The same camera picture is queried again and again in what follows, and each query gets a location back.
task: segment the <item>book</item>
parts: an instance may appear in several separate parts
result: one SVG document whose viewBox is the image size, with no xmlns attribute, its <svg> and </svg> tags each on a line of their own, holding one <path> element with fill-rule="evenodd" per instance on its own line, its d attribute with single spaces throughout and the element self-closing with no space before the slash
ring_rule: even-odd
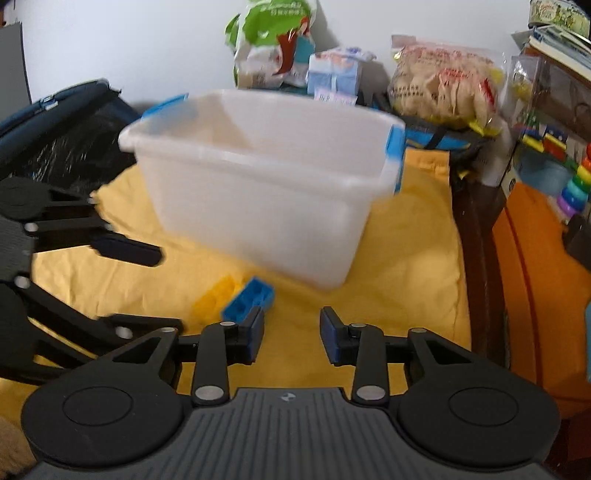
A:
<svg viewBox="0 0 591 480">
<path fill-rule="evenodd" d="M 556 25 L 534 29 L 530 46 L 591 82 L 591 44 Z"/>
</svg>

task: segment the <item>green plastic bag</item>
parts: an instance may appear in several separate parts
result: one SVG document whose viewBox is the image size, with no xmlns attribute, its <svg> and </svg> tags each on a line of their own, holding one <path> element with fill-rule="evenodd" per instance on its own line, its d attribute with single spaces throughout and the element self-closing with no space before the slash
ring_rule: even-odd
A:
<svg viewBox="0 0 591 480">
<path fill-rule="evenodd" d="M 316 6 L 316 0 L 249 1 L 245 12 L 226 27 L 238 88 L 306 85 Z"/>
</svg>

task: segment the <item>yellow cloth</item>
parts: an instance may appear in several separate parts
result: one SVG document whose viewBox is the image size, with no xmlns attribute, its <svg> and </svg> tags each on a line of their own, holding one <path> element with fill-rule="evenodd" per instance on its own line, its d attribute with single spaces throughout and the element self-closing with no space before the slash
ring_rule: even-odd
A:
<svg viewBox="0 0 591 480">
<path fill-rule="evenodd" d="M 298 281 L 178 238 L 161 229 L 138 167 L 97 195 L 116 230 L 162 246 L 156 268 L 99 257 L 88 247 L 46 252 L 34 262 L 34 281 L 90 317 L 111 313 L 176 317 L 187 333 L 203 324 L 191 305 L 226 275 L 258 275 L 275 288 L 256 363 L 229 368 L 237 387 L 321 387 L 352 383 L 352 367 L 331 366 L 319 335 L 319 311 L 332 306 L 343 322 L 368 322 L 387 335 L 426 327 L 467 348 L 470 321 L 462 249 L 452 216 L 447 155 L 409 150 L 402 192 L 375 203 L 357 256 L 341 288 L 318 291 Z M 179 392 L 188 393 L 186 368 Z M 390 368 L 392 393 L 406 390 L 402 368 Z M 34 387 L 0 382 L 0 415 L 18 422 Z"/>
</svg>

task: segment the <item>packaged snack bag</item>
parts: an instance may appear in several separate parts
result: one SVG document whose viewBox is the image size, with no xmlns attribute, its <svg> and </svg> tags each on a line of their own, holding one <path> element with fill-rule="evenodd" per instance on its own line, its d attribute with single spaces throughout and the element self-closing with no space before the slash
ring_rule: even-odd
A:
<svg viewBox="0 0 591 480">
<path fill-rule="evenodd" d="M 451 128 L 471 127 L 481 135 L 499 132 L 504 57 L 498 64 L 482 51 L 407 41 L 394 58 L 398 68 L 388 96 L 399 114 Z"/>
<path fill-rule="evenodd" d="M 316 0 L 249 0 L 226 27 L 238 88 L 305 86 L 315 17 Z"/>
</svg>

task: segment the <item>orange cloth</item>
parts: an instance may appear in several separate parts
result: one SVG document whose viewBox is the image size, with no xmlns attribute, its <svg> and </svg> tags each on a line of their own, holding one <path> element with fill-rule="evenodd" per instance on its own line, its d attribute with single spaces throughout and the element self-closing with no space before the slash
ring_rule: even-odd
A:
<svg viewBox="0 0 591 480">
<path fill-rule="evenodd" d="M 165 261 L 145 268 L 73 248 L 38 255 L 34 280 L 90 317 L 113 312 L 177 317 L 187 333 L 198 333 L 204 322 L 190 315 L 195 300 L 226 275 L 258 275 L 275 288 L 275 303 L 265 318 L 256 363 L 230 367 L 230 385 L 349 388 L 353 369 L 332 367 L 320 341 L 319 311 L 325 305 L 345 323 L 373 323 L 387 335 L 405 336 L 421 326 L 470 346 L 462 247 L 448 176 L 447 155 L 409 150 L 402 192 L 375 203 L 345 285 L 318 291 L 165 233 L 140 170 L 132 167 L 99 190 L 102 215 L 131 238 L 161 245 Z M 189 391 L 191 370 L 181 377 L 182 393 Z M 400 365 L 390 368 L 390 381 L 393 393 L 406 389 Z M 0 414 L 18 420 L 32 389 L 0 382 Z"/>
<path fill-rule="evenodd" d="M 515 185 L 493 228 L 509 317 L 511 369 L 542 386 L 563 417 L 591 407 L 584 311 L 591 273 L 569 256 L 540 192 Z"/>
</svg>

